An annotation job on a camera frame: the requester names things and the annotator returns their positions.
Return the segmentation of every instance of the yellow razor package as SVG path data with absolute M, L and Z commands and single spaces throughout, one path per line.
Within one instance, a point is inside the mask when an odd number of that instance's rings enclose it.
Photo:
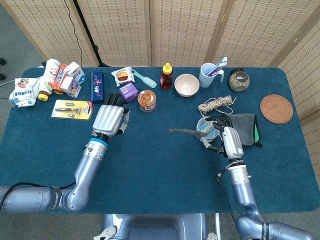
M 57 100 L 55 101 L 51 117 L 58 119 L 89 120 L 93 108 L 94 105 L 91 101 Z

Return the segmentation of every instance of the peanut butter jar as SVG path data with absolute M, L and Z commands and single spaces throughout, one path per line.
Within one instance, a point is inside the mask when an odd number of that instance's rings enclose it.
M 143 90 L 138 95 L 139 107 L 144 112 L 152 112 L 156 108 L 157 97 L 151 90 Z

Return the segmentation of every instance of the woven screen panel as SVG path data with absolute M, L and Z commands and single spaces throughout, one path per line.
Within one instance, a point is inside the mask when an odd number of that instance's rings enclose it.
M 73 61 L 80 64 L 81 54 L 74 35 L 73 25 L 68 16 L 68 9 L 63 0 L 4 0 L 14 13 L 27 34 L 36 43 L 47 59 L 57 59 L 62 64 Z M 83 66 L 96 66 L 77 18 L 69 4 L 71 19 L 82 48 Z
M 287 75 L 299 116 L 320 107 L 320 21 L 279 64 Z
M 148 66 L 151 44 L 147 38 L 150 34 L 147 1 L 78 1 L 101 59 L 107 65 Z
M 222 0 L 151 1 L 152 64 L 201 66 L 222 4 Z
M 303 124 L 301 127 L 309 149 L 316 179 L 320 185 L 320 116 Z
M 316 0 L 236 0 L 212 61 L 266 67 L 319 5 Z

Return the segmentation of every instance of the small purple package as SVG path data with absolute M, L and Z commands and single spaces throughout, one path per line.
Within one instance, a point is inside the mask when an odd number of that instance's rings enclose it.
M 130 102 L 132 99 L 135 99 L 138 96 L 138 90 L 132 82 L 120 87 L 119 91 L 122 97 L 127 100 L 127 102 Z

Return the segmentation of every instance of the cup with toothbrush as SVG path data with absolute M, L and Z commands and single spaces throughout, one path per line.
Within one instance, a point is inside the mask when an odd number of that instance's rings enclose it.
M 228 63 L 228 58 L 223 57 L 217 64 L 211 62 L 204 63 L 200 68 L 199 83 L 200 87 L 207 88 L 217 75 L 221 75 L 220 82 L 224 79 L 225 72 L 222 70 Z

